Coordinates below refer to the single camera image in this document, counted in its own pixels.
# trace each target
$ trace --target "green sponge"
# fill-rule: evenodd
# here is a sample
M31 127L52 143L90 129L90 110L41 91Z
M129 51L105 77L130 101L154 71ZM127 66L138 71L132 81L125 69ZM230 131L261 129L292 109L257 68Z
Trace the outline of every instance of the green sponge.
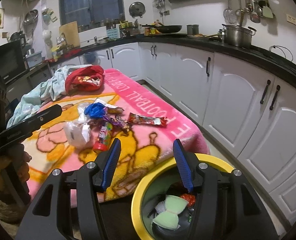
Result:
M157 215L153 222L166 229L176 230L179 224L178 215L186 208L188 201L172 195L167 195L165 200L166 211Z

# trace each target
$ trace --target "frying pan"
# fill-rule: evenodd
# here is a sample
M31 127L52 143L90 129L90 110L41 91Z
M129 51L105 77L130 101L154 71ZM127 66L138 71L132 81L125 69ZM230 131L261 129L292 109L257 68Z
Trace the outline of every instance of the frying pan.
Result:
M183 27L182 25L164 25L164 26L155 26L155 25L143 25L144 27L152 27L161 33L177 33Z

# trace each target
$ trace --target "white plastic bag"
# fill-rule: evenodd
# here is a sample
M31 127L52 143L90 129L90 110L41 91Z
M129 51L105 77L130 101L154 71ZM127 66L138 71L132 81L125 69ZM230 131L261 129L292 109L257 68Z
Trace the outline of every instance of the white plastic bag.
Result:
M90 125L78 122L66 122L63 127L70 145L82 149L90 141Z
M70 145L82 149L90 141L90 125L91 120L84 114L84 109L91 103L81 103L78 105L79 118L77 121L66 122L63 129L65 131L67 141Z

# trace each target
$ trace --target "pink blanket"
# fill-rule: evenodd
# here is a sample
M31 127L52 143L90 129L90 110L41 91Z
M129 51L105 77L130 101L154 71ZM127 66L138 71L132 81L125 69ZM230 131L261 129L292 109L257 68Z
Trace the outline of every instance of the pink blanket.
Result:
M140 179L150 169L173 156L172 144L177 138L186 150L209 154L204 137L190 119L118 70L108 69L105 71L104 86L96 94L80 93L64 97L40 109L59 104L63 112L60 117L48 122L24 141L25 150L33 157L29 163L28 181L32 197L53 169L60 168L64 172L76 170L96 158L97 154L92 151L92 145L97 138L98 128L93 127L91 140L85 149L76 149L67 143L63 125L67 121L78 119L79 103L92 103L98 97L109 104L122 107L125 110L123 119L127 119L130 112L152 117L168 117L166 128L133 125L128 134L118 129L114 131L112 141L114 138L121 140L121 155L111 187L106 193L98 194L100 202L133 193ZM75 192L72 192L71 199L72 206L75 206Z

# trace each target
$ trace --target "cutting board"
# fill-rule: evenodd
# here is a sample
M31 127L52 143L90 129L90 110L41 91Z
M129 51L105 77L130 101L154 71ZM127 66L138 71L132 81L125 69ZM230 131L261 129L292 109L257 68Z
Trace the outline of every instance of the cutting board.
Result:
M59 27L59 34L64 33L66 36L66 41L68 46L73 45L73 47L80 46L80 39L78 34L78 24L77 22L67 23Z

